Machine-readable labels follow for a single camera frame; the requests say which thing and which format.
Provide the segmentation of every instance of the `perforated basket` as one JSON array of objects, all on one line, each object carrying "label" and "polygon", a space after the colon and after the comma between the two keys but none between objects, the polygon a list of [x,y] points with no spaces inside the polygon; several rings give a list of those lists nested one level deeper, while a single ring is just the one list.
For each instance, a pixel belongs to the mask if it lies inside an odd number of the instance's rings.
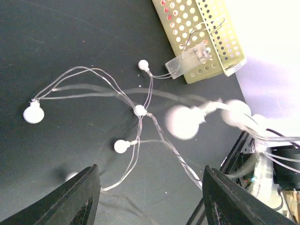
[{"label": "perforated basket", "polygon": [[[189,34],[187,49],[204,41],[211,60],[184,74],[187,83],[194,83],[224,73],[232,75],[246,63],[224,0],[152,0],[176,56],[182,54]],[[219,22],[222,27],[210,36]]]}]

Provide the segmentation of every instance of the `dark tabletop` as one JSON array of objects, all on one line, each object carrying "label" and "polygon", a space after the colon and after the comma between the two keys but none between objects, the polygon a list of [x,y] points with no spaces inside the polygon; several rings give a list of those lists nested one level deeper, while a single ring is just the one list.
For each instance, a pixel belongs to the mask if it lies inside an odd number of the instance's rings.
[{"label": "dark tabletop", "polygon": [[[28,102],[41,88],[75,66],[102,68],[123,89],[147,88],[149,78],[137,68],[141,59],[155,75],[174,54],[151,0],[4,0],[0,3],[0,220],[45,196],[63,182],[67,172],[96,163],[101,185],[117,182],[131,150],[119,155],[112,143],[133,140],[136,117],[114,97],[41,101],[42,122],[22,118]],[[92,74],[64,84],[92,83],[108,87]],[[197,94],[216,100],[243,100],[235,75],[219,75],[194,84],[183,77],[155,80],[154,89],[178,95]],[[130,95],[143,103],[145,94]],[[163,130],[168,107],[178,103],[153,97],[149,112]],[[219,168],[240,135],[219,112],[207,117],[197,137],[176,140],[165,132],[183,157]],[[158,139],[149,118],[142,140]],[[203,169],[191,167],[202,177]],[[184,225],[202,197],[177,158],[159,143],[141,145],[136,168],[112,193],[129,197],[162,225]],[[96,225],[148,224],[128,210],[126,201],[100,195]]]}]

